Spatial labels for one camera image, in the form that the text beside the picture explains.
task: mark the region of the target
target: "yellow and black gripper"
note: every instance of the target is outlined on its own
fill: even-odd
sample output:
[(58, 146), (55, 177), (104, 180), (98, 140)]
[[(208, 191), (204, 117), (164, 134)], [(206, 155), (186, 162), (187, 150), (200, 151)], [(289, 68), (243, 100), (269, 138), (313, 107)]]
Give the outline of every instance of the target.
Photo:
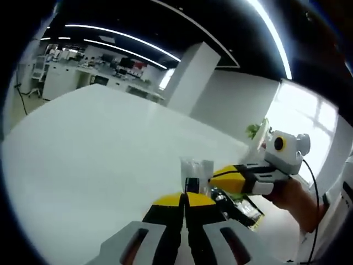
[(263, 161), (226, 166), (216, 171), (208, 182), (210, 186), (229, 193), (269, 195), (275, 185), (282, 184), (289, 179), (289, 175)]
[(101, 244), (87, 265), (172, 265), (181, 243), (185, 218), (195, 265), (279, 265), (262, 249), (256, 234), (222, 214), (216, 203), (198, 194), (198, 181), (187, 179), (185, 191), (157, 199), (142, 221), (132, 221)]

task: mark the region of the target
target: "ceiling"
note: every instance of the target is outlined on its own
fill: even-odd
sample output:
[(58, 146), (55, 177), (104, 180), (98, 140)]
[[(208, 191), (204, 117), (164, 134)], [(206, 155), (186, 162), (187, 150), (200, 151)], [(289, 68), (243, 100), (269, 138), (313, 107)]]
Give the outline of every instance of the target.
[[(273, 80), (286, 78), (276, 43), (248, 1), (63, 1), (44, 37), (67, 36), (71, 40), (63, 41), (87, 45), (83, 39), (104, 42), (99, 36), (108, 36), (115, 39), (114, 44), (109, 44), (140, 54), (167, 68), (176, 67), (178, 62), (136, 40), (96, 29), (68, 28), (65, 24), (90, 25), (129, 34), (178, 58), (182, 58), (191, 45), (204, 41), (221, 55), (218, 69)], [(293, 80), (340, 105), (342, 99), (337, 96), (337, 89), (351, 93), (352, 78), (338, 48), (342, 41), (320, 18), (325, 9), (327, 14), (332, 13), (333, 20), (337, 20), (339, 29), (345, 32), (352, 29), (347, 25), (351, 20), (348, 19), (347, 23), (342, 19), (338, 21), (338, 14), (343, 14), (339, 8), (330, 8), (330, 4), (337, 5), (334, 3), (338, 2), (317, 0), (321, 4), (321, 11), (317, 12), (320, 8), (311, 10), (304, 0), (258, 1), (283, 43)]]

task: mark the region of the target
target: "human hand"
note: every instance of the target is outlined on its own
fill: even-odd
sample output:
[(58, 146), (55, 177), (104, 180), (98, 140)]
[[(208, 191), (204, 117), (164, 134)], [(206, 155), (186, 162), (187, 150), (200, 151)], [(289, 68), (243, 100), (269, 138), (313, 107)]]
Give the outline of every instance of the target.
[(303, 193), (305, 193), (305, 191), (301, 183), (291, 178), (286, 182), (277, 183), (274, 187), (274, 191), (263, 197), (280, 209), (291, 210), (296, 206)]

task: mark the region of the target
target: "chair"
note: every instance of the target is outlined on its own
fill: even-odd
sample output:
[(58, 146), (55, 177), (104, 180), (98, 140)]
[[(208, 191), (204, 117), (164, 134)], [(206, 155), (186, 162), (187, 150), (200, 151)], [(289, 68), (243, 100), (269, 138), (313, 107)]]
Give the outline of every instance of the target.
[[(42, 78), (45, 73), (45, 61), (46, 56), (37, 56), (37, 60), (31, 75), (32, 79), (38, 80), (38, 82), (42, 82)], [(40, 98), (40, 89), (38, 87), (32, 88), (28, 94), (28, 97), (30, 97), (33, 93), (37, 93), (38, 97)]]

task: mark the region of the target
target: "black cable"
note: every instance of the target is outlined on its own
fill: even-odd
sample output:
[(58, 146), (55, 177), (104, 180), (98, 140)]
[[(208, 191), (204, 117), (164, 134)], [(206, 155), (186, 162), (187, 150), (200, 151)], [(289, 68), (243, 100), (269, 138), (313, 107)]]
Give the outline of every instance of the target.
[(20, 89), (18, 88), (18, 87), (19, 87), (19, 83), (18, 83), (18, 70), (19, 70), (19, 66), (17, 66), (17, 69), (16, 69), (16, 86), (15, 86), (15, 87), (16, 87), (16, 89), (17, 89), (17, 91), (18, 91), (18, 93), (19, 93), (19, 95), (20, 95), (20, 97), (21, 97), (22, 106), (23, 106), (23, 109), (24, 109), (24, 113), (25, 113), (26, 115), (28, 115), (27, 110), (26, 110), (26, 106), (25, 106), (24, 101), (23, 101), (22, 94), (21, 94), (21, 92), (20, 92)]
[(309, 256), (309, 259), (308, 259), (308, 262), (307, 264), (311, 264), (311, 259), (313, 257), (313, 253), (314, 253), (314, 249), (315, 249), (315, 245), (316, 245), (316, 239), (318, 237), (318, 230), (319, 230), (319, 213), (320, 213), (320, 207), (319, 207), (319, 191), (318, 191), (318, 186), (316, 184), (316, 180), (315, 180), (315, 177), (314, 177), (314, 174), (309, 166), (309, 164), (307, 163), (307, 161), (305, 161), (303, 159), (303, 162), (307, 165), (310, 173), (311, 173), (311, 176), (313, 177), (313, 181), (314, 181), (314, 187), (315, 187), (315, 193), (316, 193), (316, 204), (317, 204), (317, 225), (316, 225), (316, 228), (315, 228), (315, 235), (314, 235), (314, 242), (313, 242), (313, 247), (311, 249), (311, 252), (310, 252), (310, 256)]

